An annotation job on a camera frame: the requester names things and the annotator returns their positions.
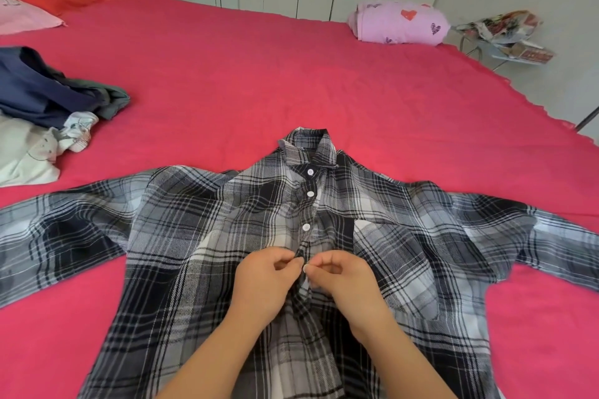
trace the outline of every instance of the person's left hand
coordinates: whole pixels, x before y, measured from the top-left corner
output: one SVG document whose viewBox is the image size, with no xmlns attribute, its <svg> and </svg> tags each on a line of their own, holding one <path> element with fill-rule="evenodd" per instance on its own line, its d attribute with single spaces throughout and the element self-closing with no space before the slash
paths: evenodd
<svg viewBox="0 0 599 399">
<path fill-rule="evenodd" d="M 227 316 L 261 332 L 277 316 L 301 274 L 304 259 L 294 256 L 293 251 L 271 246 L 243 259 L 235 272 Z"/>
</svg>

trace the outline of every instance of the pink blanket with hearts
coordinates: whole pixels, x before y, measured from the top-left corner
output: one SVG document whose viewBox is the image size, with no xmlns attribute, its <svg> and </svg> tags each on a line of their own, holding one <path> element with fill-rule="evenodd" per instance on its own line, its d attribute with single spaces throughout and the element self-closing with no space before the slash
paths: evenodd
<svg viewBox="0 0 599 399">
<path fill-rule="evenodd" d="M 349 15 L 348 24 L 360 41 L 431 46 L 441 43 L 450 27 L 438 9 L 403 1 L 360 3 Z"/>
</svg>

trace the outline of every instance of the pink bed sheet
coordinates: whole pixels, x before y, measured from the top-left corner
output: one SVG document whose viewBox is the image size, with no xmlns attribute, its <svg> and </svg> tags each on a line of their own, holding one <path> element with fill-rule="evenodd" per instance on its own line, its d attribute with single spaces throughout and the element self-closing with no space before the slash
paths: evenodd
<svg viewBox="0 0 599 399">
<path fill-rule="evenodd" d="M 127 89 L 131 105 L 0 206 L 162 165 L 246 168 L 297 126 L 393 178 L 524 201 L 599 231 L 599 149 L 452 47 L 383 46 L 344 24 L 175 0 L 113 0 L 68 27 L 0 38 L 68 76 Z M 0 396 L 76 396 L 113 318 L 124 258 L 0 311 Z M 593 397 L 599 295 L 516 267 L 487 296 L 508 399 Z"/>
</svg>

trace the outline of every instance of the shirt's left sleeve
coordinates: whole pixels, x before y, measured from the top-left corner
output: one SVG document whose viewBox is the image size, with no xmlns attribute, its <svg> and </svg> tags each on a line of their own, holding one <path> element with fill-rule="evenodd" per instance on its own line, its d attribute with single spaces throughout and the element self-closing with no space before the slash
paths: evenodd
<svg viewBox="0 0 599 399">
<path fill-rule="evenodd" d="M 0 210 L 0 308 L 124 254 L 153 171 Z"/>
<path fill-rule="evenodd" d="M 527 211 L 535 222 L 516 262 L 599 291 L 599 236 L 538 208 Z"/>
</svg>

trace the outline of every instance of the plaid shirt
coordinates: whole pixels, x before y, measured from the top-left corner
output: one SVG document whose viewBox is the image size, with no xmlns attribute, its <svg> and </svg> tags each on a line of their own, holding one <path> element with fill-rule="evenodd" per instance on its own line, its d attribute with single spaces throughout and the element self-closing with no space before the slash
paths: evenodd
<svg viewBox="0 0 599 399">
<path fill-rule="evenodd" d="M 462 398 L 497 398 L 485 291 L 523 262 L 599 288 L 599 236 L 518 202 L 401 183 L 298 128 L 251 168 L 166 167 L 0 211 L 0 305 L 126 253 L 124 291 L 81 398 L 154 396 L 221 323 L 250 252 L 365 259 L 401 328 Z M 331 298 L 302 275 L 233 397 L 384 397 Z"/>
</svg>

